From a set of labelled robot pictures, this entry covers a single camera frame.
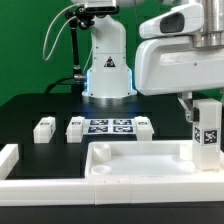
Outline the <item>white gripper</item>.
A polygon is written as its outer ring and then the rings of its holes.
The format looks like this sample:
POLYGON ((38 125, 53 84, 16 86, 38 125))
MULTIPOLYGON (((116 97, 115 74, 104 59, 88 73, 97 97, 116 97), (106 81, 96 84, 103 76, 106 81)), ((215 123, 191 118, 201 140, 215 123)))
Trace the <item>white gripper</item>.
POLYGON ((224 100, 224 47, 196 49, 189 36, 146 40, 136 51, 135 86, 143 95, 178 93, 192 123, 192 93, 187 91, 221 88, 224 100))

